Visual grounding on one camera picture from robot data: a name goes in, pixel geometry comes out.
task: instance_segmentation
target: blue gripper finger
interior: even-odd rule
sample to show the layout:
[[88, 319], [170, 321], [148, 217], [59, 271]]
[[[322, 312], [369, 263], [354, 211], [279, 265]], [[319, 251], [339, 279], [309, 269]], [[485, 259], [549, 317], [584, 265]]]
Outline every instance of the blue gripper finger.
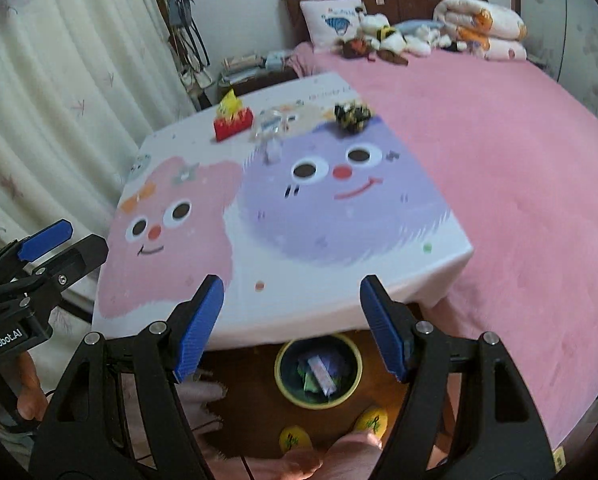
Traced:
[[392, 300], [376, 276], [366, 276], [359, 288], [361, 308], [373, 333], [386, 370], [403, 381], [407, 375], [403, 340], [386, 311]]
[[72, 224], [67, 220], [60, 220], [24, 240], [16, 256], [21, 262], [34, 262], [70, 238], [72, 238]]
[[[205, 296], [197, 298], [204, 288], [207, 288]], [[179, 344], [177, 364], [174, 368], [175, 379], [179, 383], [197, 371], [201, 355], [204, 353], [210, 333], [217, 322], [217, 317], [219, 317], [223, 306], [221, 278], [208, 276], [191, 301], [197, 303], [198, 307]]]

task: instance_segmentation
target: pillow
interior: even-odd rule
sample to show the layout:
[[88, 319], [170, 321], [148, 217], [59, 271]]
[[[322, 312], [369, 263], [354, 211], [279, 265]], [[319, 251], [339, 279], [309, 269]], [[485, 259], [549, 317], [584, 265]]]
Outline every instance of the pillow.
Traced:
[[315, 52], [328, 52], [340, 40], [348, 41], [359, 29], [361, 0], [304, 0], [299, 3]]
[[426, 25], [429, 28], [441, 28], [444, 26], [443, 22], [437, 22], [436, 20], [406, 20], [405, 22], [393, 25], [400, 33], [404, 36], [413, 36], [415, 31], [422, 25]]

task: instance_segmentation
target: stuffed toy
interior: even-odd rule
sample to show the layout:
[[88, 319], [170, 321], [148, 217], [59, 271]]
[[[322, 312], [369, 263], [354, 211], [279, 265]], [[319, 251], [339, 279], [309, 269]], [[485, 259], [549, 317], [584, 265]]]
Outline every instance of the stuffed toy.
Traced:
[[343, 43], [341, 53], [346, 59], [357, 59], [365, 57], [368, 61], [375, 61], [373, 54], [375, 49], [365, 38], [353, 38]]
[[361, 133], [372, 116], [372, 110], [363, 103], [352, 101], [335, 106], [337, 124], [349, 134]]
[[[408, 52], [408, 45], [399, 31], [390, 26], [387, 17], [383, 14], [375, 14], [373, 16], [361, 14], [359, 21], [361, 22], [361, 31], [364, 39], [377, 51], [377, 56], [391, 62], [407, 64], [405, 53]], [[381, 51], [388, 51], [392, 55], [382, 53]]]
[[413, 56], [428, 57], [432, 54], [430, 44], [416, 36], [404, 36], [403, 40], [406, 42], [408, 52]]
[[444, 50], [452, 50], [454, 52], [463, 52], [468, 47], [465, 41], [453, 41], [449, 35], [441, 34], [437, 28], [430, 28], [427, 25], [419, 27], [415, 33], [415, 37], [429, 45], [431, 49], [442, 48]]

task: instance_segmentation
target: plush bee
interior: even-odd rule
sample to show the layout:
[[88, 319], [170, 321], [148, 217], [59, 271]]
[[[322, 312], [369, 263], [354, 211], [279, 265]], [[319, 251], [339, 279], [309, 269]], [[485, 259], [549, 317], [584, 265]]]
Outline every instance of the plush bee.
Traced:
[[383, 41], [386, 38], [390, 38], [393, 34], [397, 34], [397, 29], [390, 25], [384, 25], [377, 30], [377, 40]]
[[335, 118], [343, 130], [349, 134], [358, 134], [364, 130], [373, 113], [363, 103], [345, 103], [335, 106]]

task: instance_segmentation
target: pink bedsheet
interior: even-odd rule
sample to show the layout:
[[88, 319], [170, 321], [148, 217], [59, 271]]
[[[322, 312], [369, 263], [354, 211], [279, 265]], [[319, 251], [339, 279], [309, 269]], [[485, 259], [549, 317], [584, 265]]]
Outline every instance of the pink bedsheet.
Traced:
[[474, 244], [428, 319], [497, 332], [557, 446], [598, 394], [598, 120], [528, 62], [310, 56], [408, 144]]

